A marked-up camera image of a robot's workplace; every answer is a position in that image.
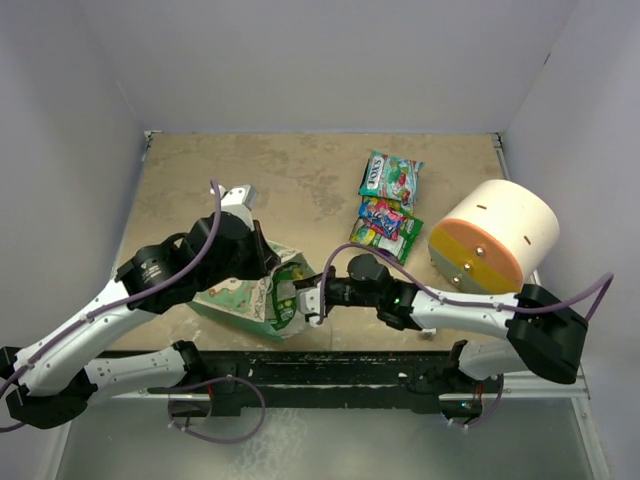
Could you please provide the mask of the red snack packet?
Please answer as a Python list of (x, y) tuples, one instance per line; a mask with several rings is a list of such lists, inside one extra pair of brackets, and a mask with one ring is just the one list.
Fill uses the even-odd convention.
[(398, 239), (400, 228), (413, 214), (410, 208), (406, 208), (397, 201), (386, 199), (377, 199), (373, 208), (370, 218), (372, 227), (385, 238), (393, 241)]

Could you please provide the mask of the green patterned paper bag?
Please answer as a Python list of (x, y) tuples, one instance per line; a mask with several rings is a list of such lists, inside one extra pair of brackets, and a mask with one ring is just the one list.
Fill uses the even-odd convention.
[[(304, 278), (316, 275), (301, 251), (276, 242), (268, 244), (280, 256), (281, 264), (278, 267), (287, 262), (301, 262)], [(194, 312), (210, 320), (224, 322), (245, 332), (282, 343), (306, 330), (308, 324), (304, 317), (297, 312), (294, 326), (290, 328), (289, 335), (282, 337), (267, 322), (267, 293), (271, 285), (271, 276), (278, 267), (268, 277), (259, 280), (227, 279), (209, 290), (197, 294), (188, 303), (188, 306)]]

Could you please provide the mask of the blue small snack packet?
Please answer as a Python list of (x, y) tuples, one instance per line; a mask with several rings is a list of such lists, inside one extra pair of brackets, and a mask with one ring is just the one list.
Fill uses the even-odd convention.
[(404, 217), (400, 213), (383, 204), (361, 204), (359, 216), (380, 228), (386, 235), (393, 234), (404, 222)]

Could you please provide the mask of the teal pink snack packet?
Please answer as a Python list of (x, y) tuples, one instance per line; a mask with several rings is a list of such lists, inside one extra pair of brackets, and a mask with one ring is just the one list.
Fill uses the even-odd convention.
[(372, 151), (358, 193), (412, 203), (417, 197), (419, 173), (423, 166), (421, 161)]

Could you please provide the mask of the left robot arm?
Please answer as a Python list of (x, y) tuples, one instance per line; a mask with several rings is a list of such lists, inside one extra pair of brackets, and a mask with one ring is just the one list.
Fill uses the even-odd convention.
[(191, 341), (122, 358), (103, 352), (129, 331), (228, 279), (261, 280), (280, 263), (260, 224), (229, 212), (140, 248), (97, 297), (29, 347), (1, 350), (1, 394), (13, 425), (48, 430), (92, 403), (144, 388), (194, 392), (208, 368)]

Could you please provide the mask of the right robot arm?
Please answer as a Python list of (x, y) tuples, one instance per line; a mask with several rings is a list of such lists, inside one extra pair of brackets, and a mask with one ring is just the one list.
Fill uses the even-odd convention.
[(334, 307), (359, 307), (373, 309), (396, 330), (450, 329), (489, 337), (487, 343), (455, 347), (444, 376), (456, 391), (505, 373), (530, 371), (563, 385), (578, 376), (588, 322), (539, 285), (489, 295), (434, 290), (413, 278), (394, 278), (367, 253), (351, 259), (345, 277), (329, 269), (295, 281), (294, 288), (297, 310), (313, 326)]

